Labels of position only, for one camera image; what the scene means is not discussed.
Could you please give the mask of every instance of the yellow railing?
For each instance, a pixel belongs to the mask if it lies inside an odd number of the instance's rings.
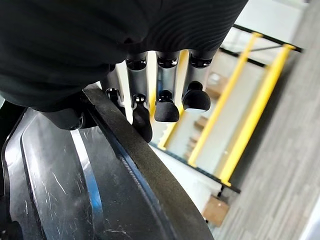
[[[213,113],[211,114],[210,118],[208,119],[208,122],[207,124],[205,125],[202,133],[201,133],[201,136],[198,140],[198,142],[196,143],[191,155],[190,155],[190,158],[188,159],[188,164],[195,167],[196,166],[196,160],[197,160],[197,157],[199,156],[203,146],[205,145],[205,142],[212,130],[212,128],[214,127],[217,119],[218,119],[218,116],[220,115],[223,107],[225,106],[232,90],[234,89],[234,86],[236,85],[237,83],[237,80],[240,76],[240,74],[242,73],[242,70],[245,66],[245,64],[247,63],[247,59],[248,59],[248,56],[249,56],[249,53],[250,53],[250,50],[253,48],[254,44],[255,44],[255,41],[257,38],[261,37],[262,35],[260,33],[256,33],[254,32],[252,34],[252,37],[249,41],[249,43],[247,44],[247,46],[245,47],[243,53],[240,55],[239,57],[239,60],[237,62],[237,65],[236,65],[236,68],[235,70],[233,71],[229,81],[228,81],[228,84],[226,85],[223,93],[221,94],[215,108],[214,108],[214,111]]]
[[[294,46],[288,44],[283,45],[282,51],[278,54],[278,56],[272,63],[267,75],[265,76],[265,79],[263,80],[263,83],[256,95],[253,106],[249,114],[247,115],[244,125],[240,130],[235,144],[226,160],[224,168],[222,169],[219,176],[217,176],[219,179],[221,179],[221,182],[226,184],[227,186],[231,186],[231,184],[229,183],[229,179],[234,172],[238,161],[243,154],[250,140],[250,137],[252,136],[257,123],[267,105],[271,93],[274,90],[282,69],[285,65],[289,52],[293,49],[295,49]]]

